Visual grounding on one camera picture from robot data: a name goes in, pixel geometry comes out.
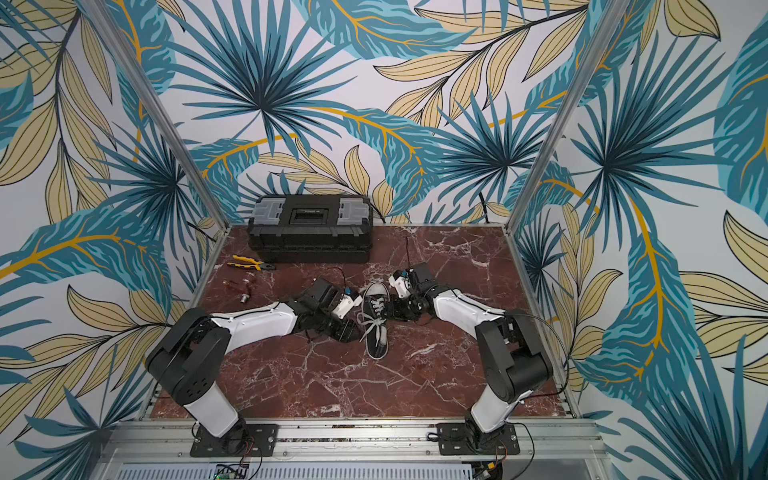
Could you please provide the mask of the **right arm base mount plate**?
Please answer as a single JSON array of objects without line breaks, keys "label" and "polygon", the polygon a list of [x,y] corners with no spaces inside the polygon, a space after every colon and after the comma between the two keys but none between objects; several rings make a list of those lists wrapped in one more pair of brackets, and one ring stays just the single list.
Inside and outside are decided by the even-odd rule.
[{"label": "right arm base mount plate", "polygon": [[428,434],[428,439],[438,443],[442,456],[492,455],[501,458],[520,453],[515,428],[508,423],[490,433],[482,432],[471,422],[438,423],[435,428],[435,432]]}]

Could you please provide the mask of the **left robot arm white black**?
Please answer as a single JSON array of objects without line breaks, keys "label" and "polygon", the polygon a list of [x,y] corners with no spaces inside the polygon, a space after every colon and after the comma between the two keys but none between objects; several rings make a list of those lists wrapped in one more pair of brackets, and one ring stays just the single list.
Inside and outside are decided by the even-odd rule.
[{"label": "left robot arm white black", "polygon": [[217,385],[226,355],[265,339],[306,331],[341,343],[357,341],[362,332],[347,315],[362,304],[357,291],[320,278],[296,297],[261,307],[229,313],[191,308],[147,355],[145,367],[203,432],[225,438],[243,425]]}]

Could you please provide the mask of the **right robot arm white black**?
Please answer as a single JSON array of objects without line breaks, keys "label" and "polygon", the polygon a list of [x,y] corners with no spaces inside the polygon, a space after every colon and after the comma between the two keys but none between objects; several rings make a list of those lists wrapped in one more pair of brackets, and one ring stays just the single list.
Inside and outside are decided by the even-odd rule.
[{"label": "right robot arm white black", "polygon": [[475,431],[498,430],[520,401],[552,377],[534,317],[485,305],[440,283],[425,263],[395,271],[388,282],[397,295],[390,308],[396,319],[415,321],[428,314],[477,341],[486,387],[469,413]]}]

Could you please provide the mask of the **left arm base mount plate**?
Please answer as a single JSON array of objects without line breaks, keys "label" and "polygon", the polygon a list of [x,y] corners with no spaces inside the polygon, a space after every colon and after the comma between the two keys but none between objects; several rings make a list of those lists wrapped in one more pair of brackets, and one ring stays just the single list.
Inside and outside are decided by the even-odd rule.
[{"label": "left arm base mount plate", "polygon": [[190,450],[192,458],[271,457],[279,426],[277,424],[236,424],[222,437],[215,437],[200,426]]}]

